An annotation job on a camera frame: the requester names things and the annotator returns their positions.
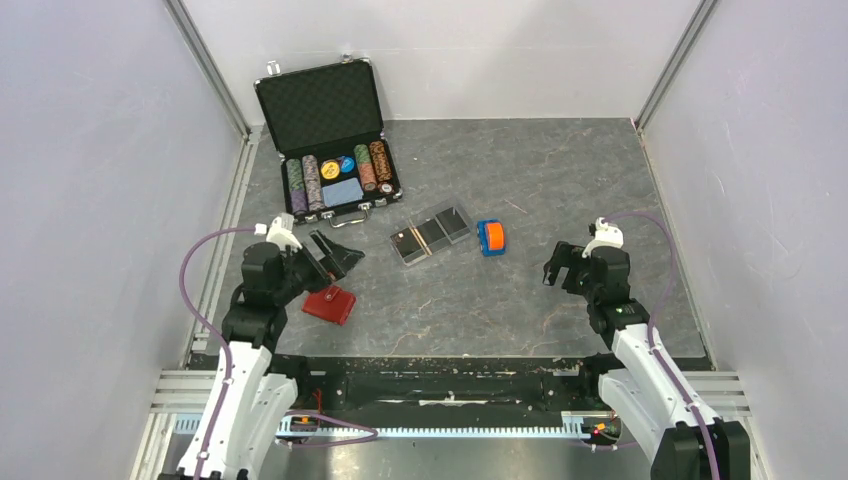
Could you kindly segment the red leather card holder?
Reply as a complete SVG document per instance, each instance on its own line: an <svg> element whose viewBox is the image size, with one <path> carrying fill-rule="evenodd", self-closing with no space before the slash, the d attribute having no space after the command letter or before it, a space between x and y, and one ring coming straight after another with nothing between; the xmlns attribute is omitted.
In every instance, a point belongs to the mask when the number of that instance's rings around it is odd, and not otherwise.
<svg viewBox="0 0 848 480"><path fill-rule="evenodd" d="M357 297L338 286L329 286L319 292L310 293L301 310L326 322L343 326L353 311Z"/></svg>

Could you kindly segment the clear box with black cards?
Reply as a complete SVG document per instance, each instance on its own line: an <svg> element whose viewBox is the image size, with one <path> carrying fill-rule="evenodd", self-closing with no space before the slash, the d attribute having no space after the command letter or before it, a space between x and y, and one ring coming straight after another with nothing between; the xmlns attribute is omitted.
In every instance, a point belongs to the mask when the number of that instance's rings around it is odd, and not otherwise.
<svg viewBox="0 0 848 480"><path fill-rule="evenodd" d="M389 236L393 251L405 266L427 260L469 238L472 220L463 205L448 199L406 219Z"/></svg>

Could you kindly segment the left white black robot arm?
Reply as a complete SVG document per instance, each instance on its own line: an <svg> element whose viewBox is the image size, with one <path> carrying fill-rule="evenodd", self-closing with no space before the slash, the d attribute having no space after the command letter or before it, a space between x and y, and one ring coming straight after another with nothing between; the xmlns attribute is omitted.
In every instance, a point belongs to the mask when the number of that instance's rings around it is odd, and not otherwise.
<svg viewBox="0 0 848 480"><path fill-rule="evenodd" d="M259 224L260 242L244 250L241 283L234 289L221 327L213 386L200 425L173 479L256 479L291 407L306 405L313 379L298 370L269 368L287 324L286 308L304 293L343 279L363 258L318 230L310 237L315 257L287 229Z"/></svg>

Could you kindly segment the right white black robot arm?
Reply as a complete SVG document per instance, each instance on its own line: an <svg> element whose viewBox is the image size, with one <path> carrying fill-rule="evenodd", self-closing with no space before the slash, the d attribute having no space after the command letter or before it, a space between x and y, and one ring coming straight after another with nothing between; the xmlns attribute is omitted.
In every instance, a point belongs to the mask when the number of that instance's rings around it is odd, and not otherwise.
<svg viewBox="0 0 848 480"><path fill-rule="evenodd" d="M544 284L584 298L590 326L609 349L584 359L580 400L612 408L653 479L751 478L745 427L722 419L666 354L648 310L630 294L629 275L629 254L614 246L558 242L544 264Z"/></svg>

